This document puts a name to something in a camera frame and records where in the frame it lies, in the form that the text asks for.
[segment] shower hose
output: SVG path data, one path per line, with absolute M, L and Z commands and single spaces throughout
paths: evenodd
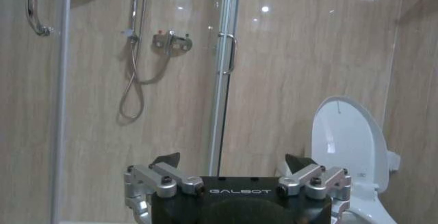
M 158 74 L 147 80 L 141 80 L 139 79 L 139 71 L 138 71 L 138 58 L 139 58 L 139 53 L 141 53 L 141 42 L 142 42 L 142 37 L 131 37 L 131 76 L 130 76 L 130 81 L 129 84 L 126 85 L 123 95 L 121 98 L 121 103 L 119 103 L 119 113 L 121 115 L 130 120 L 137 120 L 139 116 L 142 115 L 142 112 L 145 110 L 145 97 L 143 97 L 143 89 L 142 85 L 149 85 L 151 83 L 155 83 L 161 78 L 164 77 L 168 65 L 170 63 L 172 59 L 172 44 L 173 44 L 173 39 L 174 39 L 174 31 L 168 32 L 168 41 L 165 44 L 165 63 L 164 66 L 158 72 Z M 125 111 L 125 103 L 129 97 L 130 90 L 135 86 L 137 94 L 139 96 L 139 102 L 141 102 L 141 107 L 138 112 L 134 115 L 130 115 Z

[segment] marble wall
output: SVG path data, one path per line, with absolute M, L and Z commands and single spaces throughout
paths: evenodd
M 241 0 L 224 175 L 304 155 L 321 102 L 348 95 L 383 125 L 401 0 Z
M 162 80 L 143 87 L 146 110 L 131 124 L 118 119 L 130 57 L 127 36 L 131 0 L 73 0 L 67 77 L 63 219 L 133 222 L 125 207 L 123 170 L 158 155 L 182 153 L 181 169 L 208 169 L 216 82 L 216 43 L 221 0 L 147 0 L 142 79 L 158 72 L 162 59 L 153 35 L 174 29 L 190 34 L 193 49 L 172 58 Z M 130 93 L 127 112 L 139 107 Z
M 385 134 L 403 156 L 383 196 L 399 223 L 438 220 L 438 0 L 404 0 Z
M 55 2 L 39 17 L 55 26 Z M 0 0 L 0 223 L 49 223 L 59 41 L 39 37 L 26 0 Z

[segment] shower enclosure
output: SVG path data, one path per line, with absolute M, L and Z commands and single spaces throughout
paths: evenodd
M 0 0 L 0 223 L 133 223 L 123 171 L 174 152 L 273 176 L 333 95 L 403 156 L 389 213 L 435 223 L 436 0 L 134 1 Z

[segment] shower door frame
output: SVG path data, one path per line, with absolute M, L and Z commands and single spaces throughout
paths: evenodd
M 221 12 L 221 27 L 220 33 L 224 35 L 234 35 L 237 29 L 240 0 L 222 0 Z M 230 37 L 218 38 L 217 48 L 217 80 L 216 80 L 216 97 L 213 108 L 213 122 L 212 122 L 212 141 L 209 148 L 209 175 L 220 176 L 224 134 L 226 125 L 228 99 L 229 99 L 229 85 L 232 73 L 225 73 L 233 66 L 233 44 Z

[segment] screw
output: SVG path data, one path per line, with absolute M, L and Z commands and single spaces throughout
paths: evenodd
M 168 185 L 173 182 L 173 178 L 170 176 L 164 176 L 162 177 L 162 184 Z
M 196 180 L 198 180 L 198 177 L 192 176 L 188 178 L 188 181 L 196 181 Z
M 312 180 L 310 180 L 310 184 L 312 185 L 321 185 L 321 183 L 322 183 L 322 181 L 321 181 L 321 178 L 320 177 L 314 177 L 314 178 L 312 178 Z
M 280 194 L 281 197 L 286 197 L 288 196 L 288 189 L 286 189 L 285 186 L 280 186 L 277 188 L 277 192 L 278 192 L 278 194 Z
M 294 183 L 296 182 L 296 180 L 292 179 L 292 178 L 285 178 L 284 181 L 288 182 L 288 183 Z

